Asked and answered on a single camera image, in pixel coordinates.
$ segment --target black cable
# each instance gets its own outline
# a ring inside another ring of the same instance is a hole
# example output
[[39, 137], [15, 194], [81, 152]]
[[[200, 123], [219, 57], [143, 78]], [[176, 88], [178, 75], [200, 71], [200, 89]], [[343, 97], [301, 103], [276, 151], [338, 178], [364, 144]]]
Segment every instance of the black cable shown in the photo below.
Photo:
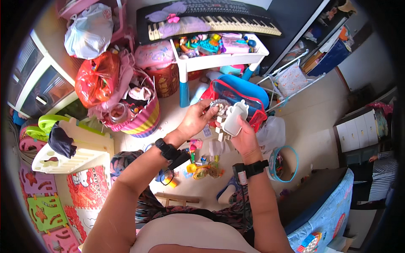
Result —
[[245, 203], [245, 190], [243, 189], [243, 185], [242, 185], [242, 198], [243, 198], [243, 229], [242, 229], [242, 233], [245, 232], [246, 229], [246, 203]]
[[170, 181], [169, 181], [167, 184], [164, 184], [164, 183], [162, 182], [162, 176], [164, 176], [164, 175], [166, 174], [166, 172], [168, 172], [169, 170], [170, 170], [170, 169], [167, 169], [165, 172], [163, 172], [162, 175], [159, 176], [159, 181], [160, 181], [160, 182], [162, 183], [162, 185], [164, 185], [164, 186], [169, 185], [169, 184], [171, 183], [171, 181], [173, 180], [173, 178], [175, 177], [175, 174], [174, 174], [174, 172], [173, 172], [172, 179], [170, 179]]

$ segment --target electronic keyboard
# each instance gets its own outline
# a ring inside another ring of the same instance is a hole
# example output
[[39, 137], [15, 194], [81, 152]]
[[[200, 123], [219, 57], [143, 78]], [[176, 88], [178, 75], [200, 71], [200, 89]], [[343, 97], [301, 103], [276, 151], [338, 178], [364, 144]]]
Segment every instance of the electronic keyboard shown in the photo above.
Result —
[[280, 36], [281, 32], [273, 24], [267, 11], [261, 7], [226, 0], [183, 0], [187, 9], [180, 17], [197, 17], [211, 28], [207, 32], [195, 31], [181, 25], [181, 29], [174, 35], [163, 37], [159, 32], [167, 21], [150, 22], [145, 16], [155, 11], [161, 11], [164, 7], [173, 2], [147, 6], [136, 11], [136, 30], [140, 44], [150, 44], [160, 40], [178, 38], [179, 36], [194, 36], [201, 33], [254, 33], [259, 35]]

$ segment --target red bag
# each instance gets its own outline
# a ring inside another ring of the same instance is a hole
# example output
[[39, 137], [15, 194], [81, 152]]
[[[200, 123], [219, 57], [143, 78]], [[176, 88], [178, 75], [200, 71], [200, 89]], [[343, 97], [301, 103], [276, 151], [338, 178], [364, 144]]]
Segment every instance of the red bag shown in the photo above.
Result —
[[119, 57], [109, 51], [83, 61], [76, 76], [75, 91], [85, 108], [110, 99], [118, 87], [119, 66]]
[[255, 132], [259, 130], [260, 124], [267, 119], [264, 112], [262, 101], [258, 98], [253, 98], [241, 94], [239, 91], [231, 87], [229, 84], [221, 80], [212, 80], [209, 88], [201, 95], [201, 99], [225, 99], [230, 104], [245, 100], [249, 105], [247, 121]]

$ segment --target floral pants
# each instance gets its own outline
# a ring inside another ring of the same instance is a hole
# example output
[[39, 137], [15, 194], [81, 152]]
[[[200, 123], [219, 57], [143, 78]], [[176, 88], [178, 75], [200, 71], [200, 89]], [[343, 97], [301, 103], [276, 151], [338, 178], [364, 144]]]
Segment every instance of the floral pants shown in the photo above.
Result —
[[[141, 150], [129, 152], [119, 152], [113, 156], [110, 164], [111, 178], [114, 181], [121, 172], [132, 163], [143, 152]], [[242, 190], [245, 195], [245, 206], [243, 206]], [[241, 234], [253, 226], [252, 211], [250, 208], [249, 195], [247, 187], [242, 187], [236, 191], [229, 199], [230, 207], [213, 211], [215, 221], [226, 223]], [[199, 208], [193, 206], [162, 206], [151, 192], [149, 186], [141, 193], [138, 199], [138, 207], [135, 212], [136, 223], [148, 223], [149, 221], [173, 213], [193, 213]], [[245, 210], [245, 219], [243, 220], [243, 210]]]

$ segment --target white plastic bag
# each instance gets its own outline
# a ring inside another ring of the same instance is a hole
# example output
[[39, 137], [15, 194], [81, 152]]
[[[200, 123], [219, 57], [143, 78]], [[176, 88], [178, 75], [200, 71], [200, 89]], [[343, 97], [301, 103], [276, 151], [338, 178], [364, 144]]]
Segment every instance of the white plastic bag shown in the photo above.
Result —
[[286, 123], [284, 119], [269, 116], [263, 127], [256, 133], [262, 154], [266, 154], [274, 148], [282, 147], [286, 143]]
[[93, 4], [74, 20], [65, 34], [65, 48], [70, 56], [94, 59], [107, 50], [113, 36], [111, 8], [104, 4]]

